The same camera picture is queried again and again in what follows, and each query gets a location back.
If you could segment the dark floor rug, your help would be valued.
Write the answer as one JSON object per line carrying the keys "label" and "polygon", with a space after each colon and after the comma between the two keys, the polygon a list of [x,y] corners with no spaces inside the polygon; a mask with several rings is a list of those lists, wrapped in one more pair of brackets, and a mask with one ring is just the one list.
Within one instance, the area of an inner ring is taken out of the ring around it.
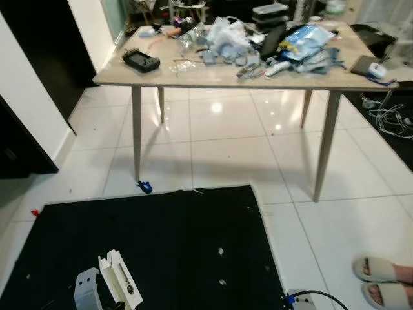
{"label": "dark floor rug", "polygon": [[345,92],[357,114],[413,169],[413,91]]}

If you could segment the black low cabinet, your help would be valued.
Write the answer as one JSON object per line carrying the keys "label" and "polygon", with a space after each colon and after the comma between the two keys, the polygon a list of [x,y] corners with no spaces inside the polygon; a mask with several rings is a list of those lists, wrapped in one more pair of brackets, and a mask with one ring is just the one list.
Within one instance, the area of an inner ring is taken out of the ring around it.
{"label": "black low cabinet", "polygon": [[0,178],[26,178],[58,171],[58,166],[0,96]]}

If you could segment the blue plastic package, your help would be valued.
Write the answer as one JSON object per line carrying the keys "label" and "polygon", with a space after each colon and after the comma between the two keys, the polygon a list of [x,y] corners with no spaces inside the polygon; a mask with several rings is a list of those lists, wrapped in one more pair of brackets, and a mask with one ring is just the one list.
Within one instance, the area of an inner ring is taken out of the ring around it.
{"label": "blue plastic package", "polygon": [[333,34],[330,30],[318,25],[305,24],[289,33],[281,41],[278,45],[276,58],[294,64],[303,64],[324,53],[337,57],[341,50],[328,46],[328,42],[335,37],[336,34]]}

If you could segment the white plastic bag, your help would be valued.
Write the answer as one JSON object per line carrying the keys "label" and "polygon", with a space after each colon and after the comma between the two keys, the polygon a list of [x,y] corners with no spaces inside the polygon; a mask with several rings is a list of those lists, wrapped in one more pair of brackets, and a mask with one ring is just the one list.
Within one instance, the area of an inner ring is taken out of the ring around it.
{"label": "white plastic bag", "polygon": [[221,54],[225,47],[230,47],[234,52],[244,52],[250,48],[250,42],[246,38],[246,24],[235,17],[215,18],[206,41],[208,49],[216,54]]}

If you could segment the grey blue cloth pile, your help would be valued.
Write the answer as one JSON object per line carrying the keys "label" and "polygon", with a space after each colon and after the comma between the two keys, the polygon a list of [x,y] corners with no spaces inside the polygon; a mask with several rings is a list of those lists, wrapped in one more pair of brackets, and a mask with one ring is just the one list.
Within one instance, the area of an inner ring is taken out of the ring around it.
{"label": "grey blue cloth pile", "polygon": [[252,47],[221,45],[216,50],[199,49],[196,53],[208,65],[235,65],[245,70],[256,70],[262,65],[259,51]]}

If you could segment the white handheld remote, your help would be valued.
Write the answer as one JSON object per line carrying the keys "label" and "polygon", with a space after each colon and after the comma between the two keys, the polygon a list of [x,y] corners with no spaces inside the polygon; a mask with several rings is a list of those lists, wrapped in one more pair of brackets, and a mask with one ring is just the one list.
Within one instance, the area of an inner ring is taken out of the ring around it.
{"label": "white handheld remote", "polygon": [[289,61],[280,61],[280,62],[274,63],[272,65],[269,65],[268,68],[266,68],[265,76],[270,77],[272,75],[280,73],[281,71],[289,70],[290,68],[292,68],[292,66],[293,64]]}

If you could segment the person's foot in beige slipper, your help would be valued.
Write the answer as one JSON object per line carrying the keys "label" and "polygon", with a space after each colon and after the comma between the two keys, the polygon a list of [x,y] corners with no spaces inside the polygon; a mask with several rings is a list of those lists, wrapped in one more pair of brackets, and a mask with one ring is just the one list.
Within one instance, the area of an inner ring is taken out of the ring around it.
{"label": "person's foot in beige slipper", "polygon": [[413,310],[407,285],[366,282],[361,285],[364,298],[375,310]]}
{"label": "person's foot in beige slipper", "polygon": [[353,261],[353,272],[357,278],[366,282],[413,284],[411,266],[396,265],[380,257],[357,257]]}

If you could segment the small white blue device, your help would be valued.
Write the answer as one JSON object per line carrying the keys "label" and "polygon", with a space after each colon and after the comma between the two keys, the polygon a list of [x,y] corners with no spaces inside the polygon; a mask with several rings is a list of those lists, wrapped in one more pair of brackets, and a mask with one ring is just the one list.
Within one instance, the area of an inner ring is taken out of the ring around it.
{"label": "small white blue device", "polygon": [[390,85],[391,83],[394,83],[395,80],[392,81],[384,81],[384,77],[387,76],[387,69],[379,63],[371,63],[368,66],[368,73],[365,74],[365,77],[374,83],[377,83],[378,85]]}

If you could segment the black stacked food containers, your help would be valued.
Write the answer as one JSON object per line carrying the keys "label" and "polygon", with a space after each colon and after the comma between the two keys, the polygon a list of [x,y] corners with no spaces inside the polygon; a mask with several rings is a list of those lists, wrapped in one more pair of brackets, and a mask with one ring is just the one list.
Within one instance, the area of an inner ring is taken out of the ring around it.
{"label": "black stacked food containers", "polygon": [[252,20],[257,26],[277,26],[291,20],[287,14],[289,6],[272,3],[252,9]]}

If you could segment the black floor mat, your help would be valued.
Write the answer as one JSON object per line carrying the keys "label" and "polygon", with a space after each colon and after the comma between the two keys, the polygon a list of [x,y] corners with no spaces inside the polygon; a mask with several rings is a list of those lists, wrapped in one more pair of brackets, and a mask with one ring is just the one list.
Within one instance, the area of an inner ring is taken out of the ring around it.
{"label": "black floor mat", "polygon": [[111,250],[136,281],[137,310],[287,310],[249,185],[46,205],[0,310],[75,310],[77,275]]}

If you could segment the black zip pouch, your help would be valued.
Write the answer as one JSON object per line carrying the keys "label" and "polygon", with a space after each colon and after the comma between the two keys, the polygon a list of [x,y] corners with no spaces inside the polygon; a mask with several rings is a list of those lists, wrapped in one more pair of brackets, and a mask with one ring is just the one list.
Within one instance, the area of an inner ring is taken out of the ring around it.
{"label": "black zip pouch", "polygon": [[139,73],[150,73],[157,70],[161,62],[159,58],[148,56],[139,49],[129,49],[122,56],[123,61]]}

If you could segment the dark brown notebook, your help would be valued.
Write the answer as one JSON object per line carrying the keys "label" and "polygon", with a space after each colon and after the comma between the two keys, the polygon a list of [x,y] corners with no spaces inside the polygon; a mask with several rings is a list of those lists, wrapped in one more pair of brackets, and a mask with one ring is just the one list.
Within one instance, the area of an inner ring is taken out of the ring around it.
{"label": "dark brown notebook", "polygon": [[370,68],[375,65],[380,65],[381,60],[371,56],[359,56],[359,59],[349,68],[352,74],[369,76],[371,75]]}

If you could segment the beige wooden table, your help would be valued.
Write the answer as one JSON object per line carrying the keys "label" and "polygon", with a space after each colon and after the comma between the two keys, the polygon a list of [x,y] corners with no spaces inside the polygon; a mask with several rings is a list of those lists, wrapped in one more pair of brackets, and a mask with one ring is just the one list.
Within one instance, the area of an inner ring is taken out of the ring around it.
{"label": "beige wooden table", "polygon": [[[144,50],[150,56],[160,59],[163,68],[148,73],[139,73],[121,59],[127,50]],[[270,79],[257,77],[242,80],[237,76],[239,68],[233,65],[207,65],[189,73],[174,72],[167,68],[178,62],[188,60],[192,52],[179,52],[173,39],[162,38],[151,41],[132,37],[114,54],[109,62],[94,77],[96,85],[130,87],[132,89],[132,143],[133,179],[141,181],[141,138],[142,138],[142,89],[157,89],[157,102],[163,106],[163,91],[166,88],[208,88],[208,89],[250,89],[250,90],[302,90],[305,100],[302,111],[307,112],[312,101],[313,91],[327,90],[328,100],[319,142],[319,158],[314,177],[312,201],[317,203],[321,197],[328,160],[334,139],[334,124],[338,118],[340,100],[343,92],[388,92],[391,94],[400,85],[395,80],[389,85],[378,85],[359,74],[343,68],[333,68],[327,74],[278,73]]]}

